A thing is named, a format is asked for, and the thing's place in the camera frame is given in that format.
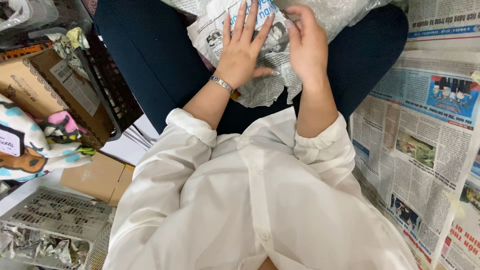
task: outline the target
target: brown cardboard box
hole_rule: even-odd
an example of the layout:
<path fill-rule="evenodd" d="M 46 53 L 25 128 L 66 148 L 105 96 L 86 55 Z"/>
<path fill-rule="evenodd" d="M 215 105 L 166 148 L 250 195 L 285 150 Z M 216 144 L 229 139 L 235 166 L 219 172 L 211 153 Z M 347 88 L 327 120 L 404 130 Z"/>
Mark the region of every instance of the brown cardboard box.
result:
<path fill-rule="evenodd" d="M 117 206 L 132 182 L 134 167 L 102 153 L 96 153 L 92 159 L 90 164 L 64 169 L 60 182 L 66 187 Z"/>
<path fill-rule="evenodd" d="M 46 49 L 1 63 L 0 94 L 36 119 L 68 111 L 87 130 L 82 142 L 100 149 L 113 124 L 95 91 L 77 77 L 54 49 Z"/>

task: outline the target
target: navy trousers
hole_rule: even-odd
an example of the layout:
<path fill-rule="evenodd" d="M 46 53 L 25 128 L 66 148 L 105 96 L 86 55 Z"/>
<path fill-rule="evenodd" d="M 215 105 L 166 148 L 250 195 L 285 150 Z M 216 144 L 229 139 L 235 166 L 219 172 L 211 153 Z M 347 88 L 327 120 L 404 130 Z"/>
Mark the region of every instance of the navy trousers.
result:
<path fill-rule="evenodd" d="M 159 0 L 100 0 L 94 22 L 135 98 L 158 131 L 207 82 L 205 68 L 174 9 Z M 407 40 L 408 21 L 393 5 L 370 11 L 329 45 L 327 75 L 346 118 L 392 67 Z M 242 133 L 258 118 L 287 105 L 284 91 L 270 107 L 246 108 L 230 100 L 218 134 Z M 296 111 L 300 94 L 293 100 Z"/>

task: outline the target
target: woman's left hand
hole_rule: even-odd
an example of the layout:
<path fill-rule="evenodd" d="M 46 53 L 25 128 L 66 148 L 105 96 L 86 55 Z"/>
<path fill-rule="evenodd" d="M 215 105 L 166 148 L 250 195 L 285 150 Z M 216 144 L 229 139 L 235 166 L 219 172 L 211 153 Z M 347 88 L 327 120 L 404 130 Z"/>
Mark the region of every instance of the woman's left hand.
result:
<path fill-rule="evenodd" d="M 258 53 L 272 27 L 275 13 L 270 13 L 262 29 L 252 41 L 258 13 L 258 0 L 252 0 L 250 13 L 244 27 L 246 12 L 247 3 L 244 0 L 240 4 L 232 36 L 230 36 L 230 15 L 227 13 L 223 25 L 222 54 L 214 73 L 215 77 L 225 81 L 233 89 L 248 83 L 254 77 L 278 74 L 271 68 L 256 66 Z"/>

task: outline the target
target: manicured nail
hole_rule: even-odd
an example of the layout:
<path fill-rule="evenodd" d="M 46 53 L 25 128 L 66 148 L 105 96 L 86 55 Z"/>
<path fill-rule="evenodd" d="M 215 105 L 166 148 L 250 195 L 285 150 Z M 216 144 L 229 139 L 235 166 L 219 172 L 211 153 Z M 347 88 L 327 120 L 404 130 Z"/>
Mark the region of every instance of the manicured nail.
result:
<path fill-rule="evenodd" d="M 285 27 L 290 30 L 293 26 L 293 23 L 290 20 L 285 20 Z"/>

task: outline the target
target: cartoon print fabric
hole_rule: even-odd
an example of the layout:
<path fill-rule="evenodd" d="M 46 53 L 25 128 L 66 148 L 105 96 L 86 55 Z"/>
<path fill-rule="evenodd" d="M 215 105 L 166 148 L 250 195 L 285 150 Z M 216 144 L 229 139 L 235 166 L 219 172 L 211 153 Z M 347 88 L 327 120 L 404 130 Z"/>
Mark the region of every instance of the cartoon print fabric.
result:
<path fill-rule="evenodd" d="M 34 120 L 0 95 L 0 124 L 24 134 L 24 152 L 15 157 L 0 152 L 0 180 L 26 181 L 59 168 L 92 162 L 95 151 L 76 142 L 86 130 L 66 111 Z"/>

